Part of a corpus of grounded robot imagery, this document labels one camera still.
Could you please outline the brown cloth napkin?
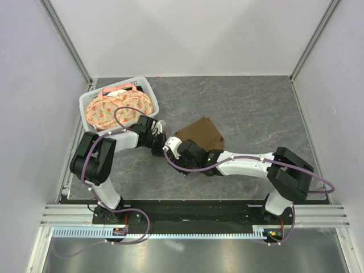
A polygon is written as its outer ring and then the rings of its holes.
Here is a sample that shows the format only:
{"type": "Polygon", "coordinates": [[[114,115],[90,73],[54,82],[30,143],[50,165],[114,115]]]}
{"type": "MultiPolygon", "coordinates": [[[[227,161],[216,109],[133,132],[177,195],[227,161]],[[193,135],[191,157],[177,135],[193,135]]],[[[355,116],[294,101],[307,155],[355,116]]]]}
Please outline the brown cloth napkin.
{"type": "Polygon", "coordinates": [[[182,141],[190,139],[205,151],[224,149],[224,138],[208,117],[202,117],[178,130],[175,136],[182,141]]]}

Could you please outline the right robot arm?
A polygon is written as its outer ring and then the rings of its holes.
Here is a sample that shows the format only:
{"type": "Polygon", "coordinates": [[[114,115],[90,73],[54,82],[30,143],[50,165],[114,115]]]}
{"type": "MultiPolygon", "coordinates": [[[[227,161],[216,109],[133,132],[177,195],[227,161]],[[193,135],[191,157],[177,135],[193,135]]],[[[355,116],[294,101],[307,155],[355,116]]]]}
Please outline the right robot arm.
{"type": "Polygon", "coordinates": [[[170,137],[164,146],[174,169],[184,175],[192,172],[206,176],[242,175],[268,180],[274,190],[260,210],[261,219],[275,223],[295,203],[306,202],[314,168],[285,147],[266,154],[237,154],[199,147],[194,141],[170,137]]]}

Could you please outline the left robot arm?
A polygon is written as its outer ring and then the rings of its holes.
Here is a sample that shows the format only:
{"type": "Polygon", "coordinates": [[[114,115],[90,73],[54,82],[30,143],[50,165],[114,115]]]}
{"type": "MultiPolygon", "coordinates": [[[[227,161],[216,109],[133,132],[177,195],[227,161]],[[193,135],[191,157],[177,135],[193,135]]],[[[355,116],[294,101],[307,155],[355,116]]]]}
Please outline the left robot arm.
{"type": "Polygon", "coordinates": [[[153,156],[162,156],[166,142],[164,120],[157,121],[141,115],[137,122],[125,129],[109,130],[104,134],[87,131],[71,159],[69,170],[88,187],[105,208],[105,217],[118,224],[125,217],[122,197],[115,190],[110,173],[114,154],[139,147],[149,148],[153,156]]]}

